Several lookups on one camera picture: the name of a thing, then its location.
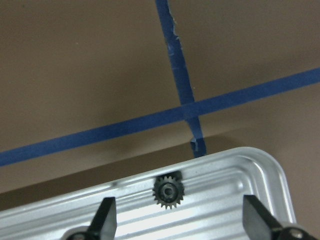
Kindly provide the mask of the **right gripper black right-cam left finger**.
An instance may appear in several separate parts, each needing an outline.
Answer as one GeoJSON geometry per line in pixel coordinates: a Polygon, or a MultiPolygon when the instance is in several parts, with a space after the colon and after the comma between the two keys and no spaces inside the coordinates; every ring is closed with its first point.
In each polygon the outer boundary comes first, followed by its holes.
{"type": "Polygon", "coordinates": [[[116,230],[116,198],[105,197],[87,229],[89,240],[114,240],[116,230]]]}

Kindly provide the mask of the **right gripper black right-cam right finger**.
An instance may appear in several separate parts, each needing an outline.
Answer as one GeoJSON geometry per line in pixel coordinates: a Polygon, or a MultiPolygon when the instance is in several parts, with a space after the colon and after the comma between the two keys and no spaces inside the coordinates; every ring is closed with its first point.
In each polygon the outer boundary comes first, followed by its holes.
{"type": "Polygon", "coordinates": [[[255,195],[244,195],[242,225],[250,240],[287,240],[288,233],[255,195]]]}

